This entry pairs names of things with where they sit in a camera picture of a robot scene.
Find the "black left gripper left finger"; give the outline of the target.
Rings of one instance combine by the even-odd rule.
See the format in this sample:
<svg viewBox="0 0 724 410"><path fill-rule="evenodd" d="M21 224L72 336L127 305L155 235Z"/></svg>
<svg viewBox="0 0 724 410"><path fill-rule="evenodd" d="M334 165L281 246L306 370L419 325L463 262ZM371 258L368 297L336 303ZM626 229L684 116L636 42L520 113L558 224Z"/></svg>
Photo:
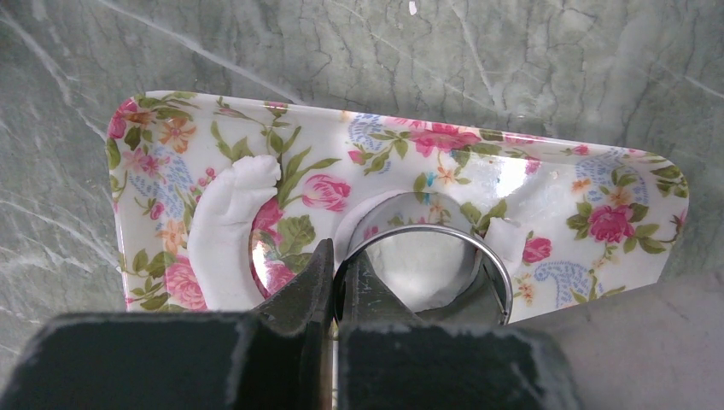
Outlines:
<svg viewBox="0 0 724 410"><path fill-rule="evenodd" d="M244 312L69 313L27 344L4 409L329 409L334 247Z"/></svg>

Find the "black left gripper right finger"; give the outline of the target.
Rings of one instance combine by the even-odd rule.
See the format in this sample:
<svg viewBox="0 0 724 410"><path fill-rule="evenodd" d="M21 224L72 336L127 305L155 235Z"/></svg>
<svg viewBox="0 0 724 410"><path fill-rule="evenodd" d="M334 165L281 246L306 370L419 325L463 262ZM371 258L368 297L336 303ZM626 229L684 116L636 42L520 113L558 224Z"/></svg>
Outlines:
<svg viewBox="0 0 724 410"><path fill-rule="evenodd" d="M425 322L370 260L335 277L340 409L577 409L565 355L547 334L511 326Z"/></svg>

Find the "floral print tray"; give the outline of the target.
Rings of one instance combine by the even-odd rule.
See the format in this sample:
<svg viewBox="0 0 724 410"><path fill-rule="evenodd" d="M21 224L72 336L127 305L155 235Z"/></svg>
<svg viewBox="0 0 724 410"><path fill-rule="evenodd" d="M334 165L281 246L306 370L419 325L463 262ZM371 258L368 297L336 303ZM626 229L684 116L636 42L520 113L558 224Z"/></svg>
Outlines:
<svg viewBox="0 0 724 410"><path fill-rule="evenodd" d="M242 243L252 265L202 273L187 249L197 204L256 155L280 174ZM514 225L522 320L656 283L689 205L683 172L646 151L187 91L123 102L107 156L126 306L140 312L215 308L216 290L252 308L360 203L409 192L425 222L461 216L481 235Z"/></svg>

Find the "white dough lump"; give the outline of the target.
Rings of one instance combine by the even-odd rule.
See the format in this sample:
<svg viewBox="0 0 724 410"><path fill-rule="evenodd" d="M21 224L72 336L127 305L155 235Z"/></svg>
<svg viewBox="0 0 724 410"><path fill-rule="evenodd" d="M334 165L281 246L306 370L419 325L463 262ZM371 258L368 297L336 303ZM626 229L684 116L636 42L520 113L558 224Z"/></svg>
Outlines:
<svg viewBox="0 0 724 410"><path fill-rule="evenodd" d="M336 259L367 257L415 313L450 307L483 285L509 313L527 234L503 217L466 215L471 209L441 193L393 190L366 199L336 228Z"/></svg>

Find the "white dough scrap strip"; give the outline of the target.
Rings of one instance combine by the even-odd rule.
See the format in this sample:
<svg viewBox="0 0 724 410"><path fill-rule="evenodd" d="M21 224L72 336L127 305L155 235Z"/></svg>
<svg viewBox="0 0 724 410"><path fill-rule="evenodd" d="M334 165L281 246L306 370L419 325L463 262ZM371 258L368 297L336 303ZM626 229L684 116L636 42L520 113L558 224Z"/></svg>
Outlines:
<svg viewBox="0 0 724 410"><path fill-rule="evenodd" d="M247 156L205 189L192 220L188 254L207 308L242 312L263 301L250 271L250 235L261 207L277 194L280 165Z"/></svg>

